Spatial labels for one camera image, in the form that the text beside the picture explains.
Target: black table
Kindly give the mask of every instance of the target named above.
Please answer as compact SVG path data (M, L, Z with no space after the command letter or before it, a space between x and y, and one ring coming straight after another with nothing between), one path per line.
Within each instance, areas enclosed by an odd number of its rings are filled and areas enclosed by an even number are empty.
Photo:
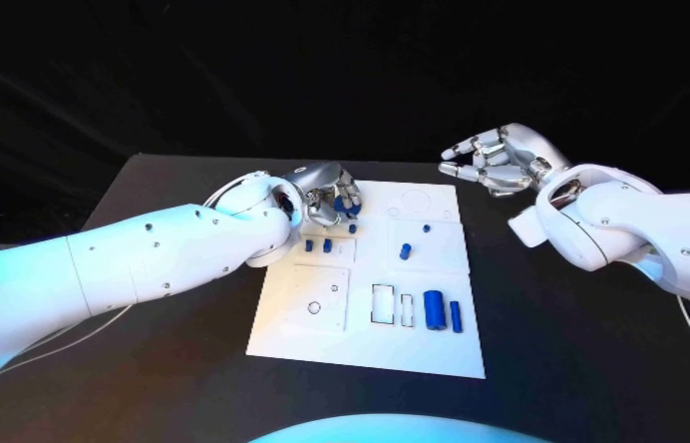
M239 175L281 175L304 163L139 155L85 229L200 203ZM344 166L361 180L455 184L435 164ZM246 441L309 420L381 412L554 441L687 441L690 330L675 297L623 264L587 273L550 245L521 245L505 220L528 192L497 201L458 183L456 196L485 380L246 356L265 270L243 266L136 305L86 342L0 376L0 440Z

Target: blue battery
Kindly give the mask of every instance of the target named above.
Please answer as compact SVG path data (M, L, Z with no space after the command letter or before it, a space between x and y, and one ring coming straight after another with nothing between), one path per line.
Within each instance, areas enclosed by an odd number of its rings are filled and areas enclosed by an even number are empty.
M409 252L412 250L412 245L409 243L403 243L402 244L402 249L399 250L399 257L403 259L403 260L407 260L409 259Z
M452 331L455 333L462 332L462 320L459 319L459 303L452 301L449 303L449 318L452 320Z
M445 330L442 293L438 290L429 290L423 293L423 315L426 318L426 330Z

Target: white board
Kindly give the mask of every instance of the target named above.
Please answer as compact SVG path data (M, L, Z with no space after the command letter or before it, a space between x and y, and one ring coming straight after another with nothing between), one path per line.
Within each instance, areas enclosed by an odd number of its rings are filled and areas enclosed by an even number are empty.
M247 355L484 378L455 188L357 184L355 233L345 225L306 223L302 235L312 251L302 243L268 269ZM399 258L403 243L410 245L407 260ZM376 284L393 287L391 324L371 322ZM425 327L426 290L442 292L446 330ZM412 327L402 325L403 294L412 300ZM451 329L452 300L459 302L461 333Z

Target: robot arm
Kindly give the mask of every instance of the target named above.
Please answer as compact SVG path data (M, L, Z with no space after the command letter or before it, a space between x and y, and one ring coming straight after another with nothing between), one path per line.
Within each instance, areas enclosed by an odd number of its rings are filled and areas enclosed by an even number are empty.
M0 367L89 316L194 288L243 262L269 265L299 242L305 219L324 226L354 220L358 191L340 164L295 172L247 174L203 206L0 251ZM334 209L342 202L350 212Z
M570 168L550 142L520 124L484 132L440 156L469 152L472 166L442 162L438 169L479 182L495 197L537 191L534 205L508 221L527 246L548 240L589 271L622 261L667 291L690 297L690 194L662 195L618 169Z

